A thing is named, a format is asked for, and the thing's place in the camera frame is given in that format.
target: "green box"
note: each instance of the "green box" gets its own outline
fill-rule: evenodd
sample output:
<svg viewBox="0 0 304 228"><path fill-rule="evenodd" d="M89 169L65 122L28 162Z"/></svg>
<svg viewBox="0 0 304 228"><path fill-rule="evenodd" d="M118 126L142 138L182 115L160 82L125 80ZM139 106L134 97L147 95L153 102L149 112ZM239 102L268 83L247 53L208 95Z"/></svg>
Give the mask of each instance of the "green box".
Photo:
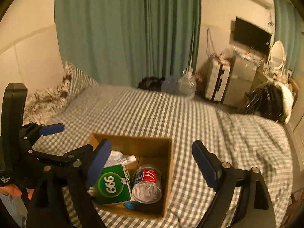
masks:
<svg viewBox="0 0 304 228"><path fill-rule="evenodd" d="M130 176L121 164L104 168L96 184L96 201L100 205L131 200Z"/></svg>

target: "white bottle cap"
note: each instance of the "white bottle cap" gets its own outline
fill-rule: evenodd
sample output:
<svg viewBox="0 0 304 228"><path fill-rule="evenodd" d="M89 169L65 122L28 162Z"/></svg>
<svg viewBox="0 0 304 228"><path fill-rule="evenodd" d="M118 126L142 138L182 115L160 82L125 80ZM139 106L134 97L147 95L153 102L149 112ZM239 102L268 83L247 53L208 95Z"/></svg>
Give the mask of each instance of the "white bottle cap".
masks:
<svg viewBox="0 0 304 228"><path fill-rule="evenodd" d="M130 159L131 163L136 161L136 157L134 155L131 155L128 158Z"/></svg>

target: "checkered blanket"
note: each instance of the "checkered blanket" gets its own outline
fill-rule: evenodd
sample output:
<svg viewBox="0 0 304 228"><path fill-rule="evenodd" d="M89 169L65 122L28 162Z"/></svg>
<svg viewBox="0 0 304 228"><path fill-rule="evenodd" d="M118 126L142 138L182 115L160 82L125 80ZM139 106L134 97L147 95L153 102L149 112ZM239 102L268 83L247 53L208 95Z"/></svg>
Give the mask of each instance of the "checkered blanket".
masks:
<svg viewBox="0 0 304 228"><path fill-rule="evenodd" d="M77 89L76 79L72 90ZM34 149L56 155L85 145L92 132L172 138L174 173L166 217L133 219L98 209L107 227L196 227L215 194L192 157L191 145L197 139L234 167L258 167L269 189L277 227L285 214L292 188L291 153L283 127L273 121L230 115L165 93L92 85L50 122L64 123L65 131L40 138ZM63 192L72 223L80 226L67 188ZM239 193L237 188L223 227L232 220Z"/></svg>

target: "television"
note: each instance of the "television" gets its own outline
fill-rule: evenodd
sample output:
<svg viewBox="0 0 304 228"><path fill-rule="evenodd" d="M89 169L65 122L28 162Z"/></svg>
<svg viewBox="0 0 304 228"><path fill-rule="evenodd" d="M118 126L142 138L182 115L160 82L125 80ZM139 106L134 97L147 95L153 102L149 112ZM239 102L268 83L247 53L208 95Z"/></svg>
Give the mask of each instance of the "television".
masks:
<svg viewBox="0 0 304 228"><path fill-rule="evenodd" d="M249 46L263 54L269 53L271 34L245 20L236 18L234 41Z"/></svg>

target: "pillow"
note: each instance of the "pillow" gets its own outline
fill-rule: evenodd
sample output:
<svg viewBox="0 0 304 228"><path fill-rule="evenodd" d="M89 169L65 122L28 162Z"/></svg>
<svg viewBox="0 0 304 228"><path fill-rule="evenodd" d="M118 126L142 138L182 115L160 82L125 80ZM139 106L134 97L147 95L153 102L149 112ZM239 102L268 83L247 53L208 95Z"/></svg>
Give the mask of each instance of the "pillow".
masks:
<svg viewBox="0 0 304 228"><path fill-rule="evenodd" d="M71 63L65 62L64 70L66 74L71 76L70 89L66 97L68 104L77 98L84 90L98 84L97 81Z"/></svg>
<svg viewBox="0 0 304 228"><path fill-rule="evenodd" d="M28 94L23 112L23 124L31 122L45 124L50 118L62 112L67 106L70 80L71 76L64 75L59 85Z"/></svg>

